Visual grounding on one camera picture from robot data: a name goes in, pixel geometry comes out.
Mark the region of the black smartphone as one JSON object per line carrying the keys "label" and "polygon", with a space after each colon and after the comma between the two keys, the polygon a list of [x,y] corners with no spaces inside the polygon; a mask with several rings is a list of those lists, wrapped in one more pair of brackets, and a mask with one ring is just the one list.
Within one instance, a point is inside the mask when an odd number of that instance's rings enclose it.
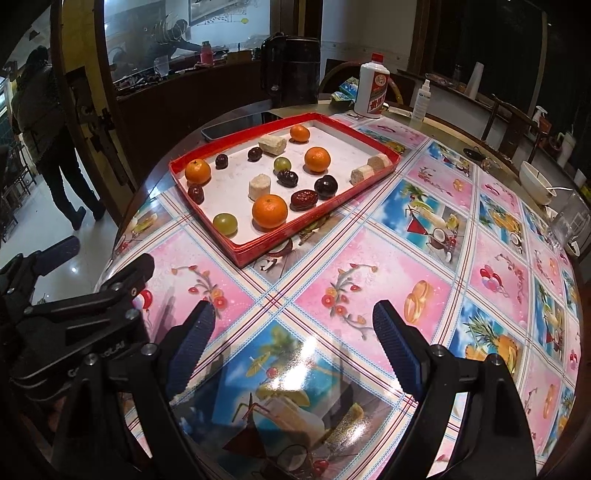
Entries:
{"label": "black smartphone", "polygon": [[204,129],[201,130],[201,136],[204,137],[205,141],[211,142],[233,133],[257,127],[276,120],[280,120],[280,116],[277,116],[270,111],[252,113],[204,127]]}

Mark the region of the large orange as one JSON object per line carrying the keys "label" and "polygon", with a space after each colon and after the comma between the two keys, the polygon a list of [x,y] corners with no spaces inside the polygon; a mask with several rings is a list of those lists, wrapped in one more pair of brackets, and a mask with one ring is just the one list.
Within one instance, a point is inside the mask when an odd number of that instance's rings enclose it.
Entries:
{"label": "large orange", "polygon": [[287,203],[274,194],[266,194],[256,199],[252,205],[252,219],[263,229],[274,229],[287,220]]}

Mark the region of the clear glass mug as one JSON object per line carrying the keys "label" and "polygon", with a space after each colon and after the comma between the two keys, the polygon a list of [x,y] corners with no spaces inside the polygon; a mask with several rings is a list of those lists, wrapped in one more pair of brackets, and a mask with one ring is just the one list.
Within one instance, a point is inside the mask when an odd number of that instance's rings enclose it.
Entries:
{"label": "clear glass mug", "polygon": [[575,240],[590,224],[590,209],[576,192],[572,191],[566,204],[550,222],[550,239],[555,248],[564,248]]}

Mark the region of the tiny orange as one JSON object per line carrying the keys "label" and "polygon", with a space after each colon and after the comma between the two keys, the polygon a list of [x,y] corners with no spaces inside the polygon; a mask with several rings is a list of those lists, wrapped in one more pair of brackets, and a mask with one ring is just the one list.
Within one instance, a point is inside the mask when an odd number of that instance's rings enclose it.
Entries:
{"label": "tiny orange", "polygon": [[301,124],[290,128],[290,141],[294,143],[307,143],[311,138],[311,132],[307,127]]}

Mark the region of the dark date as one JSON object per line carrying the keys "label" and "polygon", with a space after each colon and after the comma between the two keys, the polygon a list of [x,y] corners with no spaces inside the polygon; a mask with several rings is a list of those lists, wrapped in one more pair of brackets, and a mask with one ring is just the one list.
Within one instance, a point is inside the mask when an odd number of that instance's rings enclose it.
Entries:
{"label": "dark date", "polygon": [[222,170],[226,167],[228,167],[228,155],[218,154],[215,158],[215,168],[217,170]]}
{"label": "dark date", "polygon": [[260,147],[253,147],[247,153],[247,161],[249,162],[257,162],[263,157],[263,149]]}
{"label": "dark date", "polygon": [[281,171],[279,174],[276,174],[277,182],[280,183],[281,186],[286,188],[294,188],[297,187],[298,184],[298,175],[294,171]]}

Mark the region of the black chair at left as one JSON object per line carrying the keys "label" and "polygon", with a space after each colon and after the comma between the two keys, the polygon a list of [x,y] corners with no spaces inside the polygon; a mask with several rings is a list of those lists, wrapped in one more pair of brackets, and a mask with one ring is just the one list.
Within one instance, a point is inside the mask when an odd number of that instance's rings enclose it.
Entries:
{"label": "black chair at left", "polygon": [[263,41],[260,61],[263,90],[273,108],[318,102],[320,40],[277,32]]}

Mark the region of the round white cake piece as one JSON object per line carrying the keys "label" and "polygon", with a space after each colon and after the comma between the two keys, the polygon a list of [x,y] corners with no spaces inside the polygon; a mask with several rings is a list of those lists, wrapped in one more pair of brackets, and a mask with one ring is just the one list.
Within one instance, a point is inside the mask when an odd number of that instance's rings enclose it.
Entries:
{"label": "round white cake piece", "polygon": [[259,174],[254,176],[249,181],[249,199],[256,201],[264,195],[270,194],[270,177],[266,174]]}

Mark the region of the green grape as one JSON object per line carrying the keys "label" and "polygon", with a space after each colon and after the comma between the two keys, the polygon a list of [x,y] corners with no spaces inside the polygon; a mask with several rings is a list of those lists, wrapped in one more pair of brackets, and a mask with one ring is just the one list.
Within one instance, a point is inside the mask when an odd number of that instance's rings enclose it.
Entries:
{"label": "green grape", "polygon": [[238,231],[238,219],[230,213],[219,213],[212,220],[214,228],[224,235],[231,238]]}
{"label": "green grape", "polygon": [[281,171],[290,171],[290,169],[291,162],[287,157],[276,157],[276,159],[273,161],[273,171],[276,174],[279,174]]}

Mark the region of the small orange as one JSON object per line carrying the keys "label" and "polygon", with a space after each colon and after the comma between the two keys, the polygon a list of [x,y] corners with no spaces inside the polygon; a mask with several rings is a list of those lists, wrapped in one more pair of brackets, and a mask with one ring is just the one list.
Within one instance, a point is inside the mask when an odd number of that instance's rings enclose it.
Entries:
{"label": "small orange", "polygon": [[211,179],[211,167],[204,159],[190,160],[184,169],[188,185],[204,185]]}

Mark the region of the person in dark clothes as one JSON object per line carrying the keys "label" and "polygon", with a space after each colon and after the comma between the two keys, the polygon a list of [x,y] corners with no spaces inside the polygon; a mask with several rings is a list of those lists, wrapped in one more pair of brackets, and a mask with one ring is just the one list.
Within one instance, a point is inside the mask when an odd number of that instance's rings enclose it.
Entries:
{"label": "person in dark clothes", "polygon": [[76,157],[65,111],[49,64],[49,51],[31,51],[11,100],[12,130],[21,135],[58,210],[80,229],[87,210],[99,221],[105,206],[86,182]]}

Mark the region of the red date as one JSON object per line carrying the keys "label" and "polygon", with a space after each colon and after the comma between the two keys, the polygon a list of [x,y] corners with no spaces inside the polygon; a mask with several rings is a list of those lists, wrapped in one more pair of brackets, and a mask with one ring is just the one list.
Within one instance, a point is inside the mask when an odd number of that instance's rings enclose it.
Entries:
{"label": "red date", "polygon": [[190,200],[197,205],[200,205],[202,202],[204,202],[204,188],[202,188],[200,185],[190,185],[188,187],[187,194]]}
{"label": "red date", "polygon": [[318,193],[315,190],[298,190],[290,197],[290,209],[294,211],[307,211],[318,203]]}

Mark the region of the small white cake piece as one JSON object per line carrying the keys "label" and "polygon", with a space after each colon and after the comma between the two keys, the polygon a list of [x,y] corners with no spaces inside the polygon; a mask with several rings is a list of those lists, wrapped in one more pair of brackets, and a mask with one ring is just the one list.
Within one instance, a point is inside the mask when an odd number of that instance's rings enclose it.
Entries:
{"label": "small white cake piece", "polygon": [[380,153],[370,157],[367,161],[367,165],[370,166],[374,172],[379,172],[390,168],[393,165],[393,162],[386,154]]}

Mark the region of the dark purple plum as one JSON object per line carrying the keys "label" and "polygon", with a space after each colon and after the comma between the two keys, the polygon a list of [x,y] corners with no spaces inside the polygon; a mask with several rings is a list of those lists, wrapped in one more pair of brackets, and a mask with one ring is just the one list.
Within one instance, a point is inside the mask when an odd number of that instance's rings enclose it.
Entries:
{"label": "dark purple plum", "polygon": [[339,184],[332,175],[324,175],[315,181],[315,192],[322,200],[331,199],[338,192]]}

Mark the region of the long white cake piece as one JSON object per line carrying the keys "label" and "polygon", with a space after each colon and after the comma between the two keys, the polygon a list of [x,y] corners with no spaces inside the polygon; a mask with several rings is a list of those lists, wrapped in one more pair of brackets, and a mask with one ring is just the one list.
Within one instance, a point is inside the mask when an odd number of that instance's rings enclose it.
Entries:
{"label": "long white cake piece", "polygon": [[363,181],[369,179],[375,175],[375,170],[369,164],[362,165],[358,168],[353,169],[351,176],[349,176],[349,182],[352,185],[358,185]]}

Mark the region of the square white cake piece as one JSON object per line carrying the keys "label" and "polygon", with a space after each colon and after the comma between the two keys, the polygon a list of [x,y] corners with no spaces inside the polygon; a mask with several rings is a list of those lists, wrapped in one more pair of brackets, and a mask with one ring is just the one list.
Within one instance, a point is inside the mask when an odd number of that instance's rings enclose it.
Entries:
{"label": "square white cake piece", "polygon": [[277,135],[266,134],[259,138],[259,148],[263,153],[278,156],[287,148],[287,139]]}

